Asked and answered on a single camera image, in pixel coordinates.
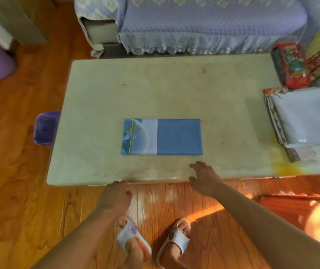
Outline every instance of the floor plank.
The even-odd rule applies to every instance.
[[[58,5],[53,28],[49,45],[20,46],[16,72],[0,81],[0,268],[32,266],[91,213],[103,191],[45,183],[50,149],[33,143],[34,120],[61,109],[72,60],[91,58],[73,4]],[[280,190],[320,194],[320,176],[226,183],[253,199]],[[182,261],[192,268],[269,268],[234,218],[189,183],[133,185],[131,191],[128,215],[154,254],[174,221],[186,217],[192,237]],[[155,268],[155,256],[145,268]],[[113,269],[124,259],[111,227],[90,268]]]

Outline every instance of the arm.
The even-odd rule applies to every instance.
[[[221,182],[211,166],[190,164],[197,179],[189,180],[199,193],[220,202],[238,221],[273,269],[320,268],[320,242]]]
[[[94,212],[32,268],[88,269],[104,233],[130,206],[132,194],[127,185],[127,181],[108,185]]]

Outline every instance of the white table top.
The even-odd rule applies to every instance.
[[[278,86],[269,54],[74,61],[47,183],[182,182],[197,160],[224,178],[320,174],[278,143],[262,93]],[[204,155],[122,156],[125,118],[201,119]]]

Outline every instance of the red package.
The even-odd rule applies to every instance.
[[[271,55],[283,86],[301,89],[311,85],[306,54],[299,43],[276,44]]]

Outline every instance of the white slipper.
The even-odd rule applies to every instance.
[[[181,230],[179,229],[179,225],[181,225],[182,223],[185,223],[188,227],[191,227],[189,221],[187,221],[185,218],[178,219],[175,222],[175,224],[173,225],[173,228],[171,229],[165,242],[160,247],[158,255],[156,256],[156,263],[157,263],[158,267],[160,267],[162,269],[164,269],[164,267],[162,267],[160,265],[160,259],[162,257],[162,253],[163,253],[166,245],[168,244],[168,242],[173,242],[174,244],[176,244],[180,248],[180,250],[181,250],[180,255],[182,255],[184,253],[185,249],[187,248],[187,245],[189,244],[190,238],[186,237],[184,235],[184,233],[182,233]]]
[[[151,257],[151,247],[150,247],[150,245],[143,238],[143,236],[141,236],[141,234],[140,234],[139,230],[137,229],[136,225],[134,224],[134,222],[130,218],[128,218],[126,216],[123,216],[121,218],[126,220],[127,223],[126,223],[126,226],[124,226],[123,230],[117,236],[116,240],[118,241],[120,246],[123,249],[125,249],[126,242],[131,238],[135,238],[137,243],[139,244],[142,252],[144,253],[144,262],[147,262]]]

